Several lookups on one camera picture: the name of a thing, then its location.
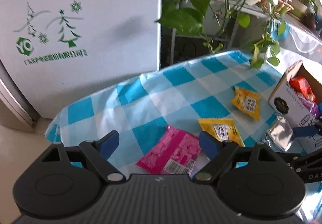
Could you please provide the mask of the yellow waffle packet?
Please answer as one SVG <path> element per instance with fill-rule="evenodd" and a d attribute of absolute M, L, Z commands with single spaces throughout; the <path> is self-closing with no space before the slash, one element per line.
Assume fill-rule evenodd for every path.
<path fill-rule="evenodd" d="M 259 121 L 261 95 L 257 92 L 240 88 L 239 86 L 235 86 L 234 88 L 235 96 L 230 103 L 241 112 Z"/>
<path fill-rule="evenodd" d="M 236 142 L 239 146 L 245 146 L 235 126 L 234 119 L 206 118 L 199 119 L 198 123 L 203 131 L 206 131 L 220 142 L 230 140 Z"/>

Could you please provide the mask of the pink snack packet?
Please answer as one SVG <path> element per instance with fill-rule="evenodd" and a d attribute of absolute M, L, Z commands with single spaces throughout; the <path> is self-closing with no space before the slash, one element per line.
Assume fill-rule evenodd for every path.
<path fill-rule="evenodd" d="M 199 138 L 166 125 L 159 142 L 136 165 L 149 174 L 191 175 L 201 152 Z"/>

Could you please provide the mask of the silver foil snack packet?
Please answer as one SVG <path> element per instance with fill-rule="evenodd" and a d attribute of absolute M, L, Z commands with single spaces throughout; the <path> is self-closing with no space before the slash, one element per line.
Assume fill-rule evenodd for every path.
<path fill-rule="evenodd" d="M 294 140 L 294 132 L 285 117 L 277 115 L 261 141 L 274 151 L 287 152 Z"/>

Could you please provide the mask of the purple snack bag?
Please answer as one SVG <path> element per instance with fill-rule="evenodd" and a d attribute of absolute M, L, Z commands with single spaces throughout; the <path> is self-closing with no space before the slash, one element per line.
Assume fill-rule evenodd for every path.
<path fill-rule="evenodd" d="M 308 109 L 308 111 L 314 116 L 314 118 L 318 118 L 320 116 L 320 111 L 318 105 L 307 98 L 305 98 L 300 92 L 296 93 L 302 104 Z"/>

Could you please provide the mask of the red snack bag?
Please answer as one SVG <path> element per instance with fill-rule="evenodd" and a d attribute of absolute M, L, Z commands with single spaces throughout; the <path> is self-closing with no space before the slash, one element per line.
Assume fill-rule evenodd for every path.
<path fill-rule="evenodd" d="M 312 92 L 311 86 L 304 76 L 296 76 L 289 81 L 290 86 L 298 93 L 302 94 L 307 100 L 316 102 L 316 97 Z"/>

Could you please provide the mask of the blue checkered tablecloth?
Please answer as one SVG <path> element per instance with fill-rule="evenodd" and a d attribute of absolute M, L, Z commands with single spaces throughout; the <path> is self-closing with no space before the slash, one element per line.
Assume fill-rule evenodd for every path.
<path fill-rule="evenodd" d="M 45 132 L 51 142 L 77 146 L 110 131 L 120 143 L 109 163 L 124 175 L 142 173 L 136 163 L 162 137 L 166 125 L 198 136 L 201 118 L 234 119 L 244 144 L 260 141 L 275 120 L 268 97 L 281 78 L 270 65 L 249 67 L 239 51 L 186 61 L 129 79 L 65 107 Z M 261 95 L 260 120 L 233 106 L 235 86 Z"/>

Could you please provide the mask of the cardboard box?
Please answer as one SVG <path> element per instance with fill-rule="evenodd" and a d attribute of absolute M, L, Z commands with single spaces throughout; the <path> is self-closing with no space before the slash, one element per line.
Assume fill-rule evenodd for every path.
<path fill-rule="evenodd" d="M 315 122 L 315 116 L 290 85 L 290 80 L 298 76 L 306 79 L 317 103 L 321 103 L 321 64 L 314 61 L 298 61 L 287 68 L 268 98 L 272 108 L 284 116 L 293 128 L 309 126 Z"/>

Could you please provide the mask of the white refrigerator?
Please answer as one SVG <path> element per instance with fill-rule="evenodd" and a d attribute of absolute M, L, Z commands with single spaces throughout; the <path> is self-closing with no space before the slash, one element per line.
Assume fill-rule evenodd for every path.
<path fill-rule="evenodd" d="M 1 0 L 1 62 L 48 119 L 159 67 L 160 0 Z"/>

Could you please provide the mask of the pothos plant white pot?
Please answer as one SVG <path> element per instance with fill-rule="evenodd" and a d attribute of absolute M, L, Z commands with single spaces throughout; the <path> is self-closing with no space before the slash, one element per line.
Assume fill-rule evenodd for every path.
<path fill-rule="evenodd" d="M 251 23 L 245 10 L 251 3 L 260 6 L 267 18 L 260 38 L 249 43 L 251 67 L 261 67 L 264 62 L 278 66 L 281 50 L 278 37 L 287 29 L 283 16 L 287 6 L 281 0 L 162 0 L 161 16 L 156 23 L 170 28 L 177 35 L 196 36 L 211 54 L 223 49 L 223 44 L 214 38 L 226 32 L 231 21 L 242 28 Z"/>

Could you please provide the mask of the white metal plant stand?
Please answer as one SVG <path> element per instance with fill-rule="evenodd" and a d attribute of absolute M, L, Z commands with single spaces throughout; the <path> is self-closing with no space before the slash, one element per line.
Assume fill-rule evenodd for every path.
<path fill-rule="evenodd" d="M 205 38 L 206 40 L 216 39 L 218 42 L 225 42 L 227 47 L 232 45 L 237 28 L 240 26 L 236 20 L 239 15 L 255 16 L 264 20 L 268 14 L 261 9 L 251 5 L 250 2 L 258 3 L 258 0 L 210 0 L 203 18 L 206 23 L 205 34 L 185 34 L 185 37 Z"/>

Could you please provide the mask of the wicker basket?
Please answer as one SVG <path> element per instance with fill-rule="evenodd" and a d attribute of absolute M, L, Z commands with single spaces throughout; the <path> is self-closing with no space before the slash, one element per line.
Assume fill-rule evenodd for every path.
<path fill-rule="evenodd" d="M 294 9 L 291 5 L 293 0 L 278 0 L 278 4 L 276 6 L 271 6 L 271 10 L 273 13 L 279 15 L 280 13 L 285 14 Z"/>

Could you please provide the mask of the green striped pot plant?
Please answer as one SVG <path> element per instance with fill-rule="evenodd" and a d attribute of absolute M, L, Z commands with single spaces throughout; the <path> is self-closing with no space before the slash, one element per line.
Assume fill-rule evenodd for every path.
<path fill-rule="evenodd" d="M 316 14 L 318 6 L 317 0 L 292 0 L 289 4 L 293 7 L 291 14 L 298 19 L 302 19 L 307 14 Z"/>

